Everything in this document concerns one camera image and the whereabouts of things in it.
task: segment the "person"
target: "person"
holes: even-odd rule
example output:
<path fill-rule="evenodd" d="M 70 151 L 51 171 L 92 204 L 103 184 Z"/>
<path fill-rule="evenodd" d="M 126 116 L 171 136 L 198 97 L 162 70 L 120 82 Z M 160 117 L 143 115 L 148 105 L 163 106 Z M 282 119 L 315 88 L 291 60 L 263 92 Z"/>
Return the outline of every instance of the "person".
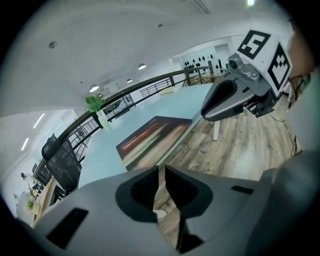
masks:
<path fill-rule="evenodd" d="M 28 183 L 28 188 L 31 190 L 35 185 L 37 185 L 37 181 L 31 177 L 28 173 L 24 174 L 21 172 L 21 177 L 23 178 L 24 181 Z"/>

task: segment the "ceiling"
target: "ceiling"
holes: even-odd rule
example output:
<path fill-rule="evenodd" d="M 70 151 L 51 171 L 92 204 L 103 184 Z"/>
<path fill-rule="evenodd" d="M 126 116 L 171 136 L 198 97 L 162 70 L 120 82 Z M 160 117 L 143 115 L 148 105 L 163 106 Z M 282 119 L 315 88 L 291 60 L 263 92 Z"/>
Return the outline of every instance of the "ceiling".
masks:
<path fill-rule="evenodd" d="M 61 117 L 66 110 L 46 111 L 37 126 L 33 129 L 39 117 L 44 113 L 30 112 L 0 118 L 0 179 L 10 168 L 14 167 L 37 146 L 39 138 L 43 137 L 51 123 Z M 23 151 L 22 146 L 29 141 Z"/>
<path fill-rule="evenodd" d="M 206 14 L 195 1 L 49 1 L 18 35 L 2 67 L 0 117 L 83 108 L 90 85 L 112 87 L 112 93 L 188 48 L 243 34 L 247 28 L 238 21 L 248 13 L 259 17 L 276 9 L 267 0 L 251 8 L 247 0 L 202 0 Z M 56 47 L 49 48 L 53 41 Z M 140 63 L 147 67 L 138 70 Z"/>

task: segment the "potted plant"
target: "potted plant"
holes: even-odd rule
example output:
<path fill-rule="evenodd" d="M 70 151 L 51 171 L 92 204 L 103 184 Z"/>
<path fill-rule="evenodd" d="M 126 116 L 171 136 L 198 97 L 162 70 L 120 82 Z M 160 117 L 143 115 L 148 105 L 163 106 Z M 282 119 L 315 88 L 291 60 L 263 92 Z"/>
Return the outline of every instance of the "potted plant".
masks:
<path fill-rule="evenodd" d="M 88 110 L 91 113 L 96 113 L 99 119 L 100 124 L 104 129 L 109 131 L 111 129 L 111 125 L 108 122 L 108 118 L 105 112 L 101 109 L 102 105 L 102 95 L 100 96 L 87 96 L 85 97 L 85 103 L 88 105 Z"/>
<path fill-rule="evenodd" d="M 40 205 L 38 202 L 35 201 L 35 199 L 32 196 L 30 196 L 26 201 L 26 206 L 28 210 L 33 214 L 37 215 L 39 213 Z"/>

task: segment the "table leg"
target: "table leg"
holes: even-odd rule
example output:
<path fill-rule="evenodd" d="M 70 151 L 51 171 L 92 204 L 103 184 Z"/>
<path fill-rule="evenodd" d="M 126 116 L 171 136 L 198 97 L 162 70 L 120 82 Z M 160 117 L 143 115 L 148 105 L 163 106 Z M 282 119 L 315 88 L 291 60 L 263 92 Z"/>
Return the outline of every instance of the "table leg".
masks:
<path fill-rule="evenodd" d="M 220 120 L 214 122 L 213 140 L 217 141 L 219 136 Z"/>

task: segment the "cable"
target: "cable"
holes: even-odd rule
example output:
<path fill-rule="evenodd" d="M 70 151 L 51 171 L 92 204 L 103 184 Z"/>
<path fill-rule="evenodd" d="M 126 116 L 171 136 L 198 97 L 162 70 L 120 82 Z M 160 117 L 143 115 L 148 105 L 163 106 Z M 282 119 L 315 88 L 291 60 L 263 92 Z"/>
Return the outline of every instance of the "cable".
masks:
<path fill-rule="evenodd" d="M 277 119 L 275 119 L 270 113 L 268 113 L 268 115 L 269 115 L 270 117 L 272 117 L 274 120 L 276 120 L 276 121 L 278 121 L 278 122 L 280 122 L 280 123 L 283 123 L 284 121 L 286 121 L 286 119 L 284 119 L 284 120 L 282 120 L 282 121 L 277 120 Z"/>
<path fill-rule="evenodd" d="M 297 154 L 297 150 L 298 150 L 298 147 L 297 147 L 297 136 L 294 135 L 293 145 L 292 145 L 292 149 L 291 149 L 291 156 L 292 157 Z"/>
<path fill-rule="evenodd" d="M 299 81 L 298 86 L 297 86 L 296 89 L 294 90 L 293 80 L 294 80 L 294 79 L 297 79 L 297 78 L 300 78 L 300 81 Z M 298 98 L 298 90 L 300 89 L 300 87 L 301 87 L 301 85 L 302 85 L 303 83 L 307 84 L 307 82 L 304 80 L 304 78 L 303 78 L 301 75 L 296 75 L 296 76 L 292 77 L 291 79 L 289 79 L 289 81 L 290 81 L 290 83 L 291 83 L 291 85 L 292 85 L 292 90 L 293 90 L 293 93 L 294 93 L 294 100 L 296 101 L 297 98 Z"/>

